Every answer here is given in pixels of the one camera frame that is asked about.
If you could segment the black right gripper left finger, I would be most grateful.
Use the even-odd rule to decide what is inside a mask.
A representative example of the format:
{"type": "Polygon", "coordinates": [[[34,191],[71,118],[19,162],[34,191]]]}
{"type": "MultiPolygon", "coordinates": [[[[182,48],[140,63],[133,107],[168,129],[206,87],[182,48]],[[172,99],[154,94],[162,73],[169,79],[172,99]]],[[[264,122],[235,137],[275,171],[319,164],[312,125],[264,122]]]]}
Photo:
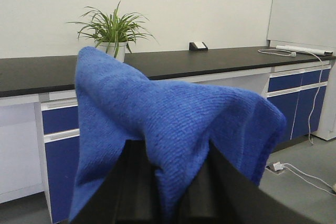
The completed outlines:
{"type": "Polygon", "coordinates": [[[127,141],[115,167],[72,223],[159,223],[154,169],[144,141],[127,141]]]}

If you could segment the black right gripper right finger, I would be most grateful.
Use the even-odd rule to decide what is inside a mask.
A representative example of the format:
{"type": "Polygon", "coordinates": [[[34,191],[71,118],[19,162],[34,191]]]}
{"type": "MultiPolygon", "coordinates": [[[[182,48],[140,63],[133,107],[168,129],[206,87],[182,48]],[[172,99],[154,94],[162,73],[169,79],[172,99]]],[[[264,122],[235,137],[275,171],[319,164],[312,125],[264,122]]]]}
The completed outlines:
{"type": "Polygon", "coordinates": [[[314,223],[250,182],[211,144],[182,197],[179,223],[314,223]]]}

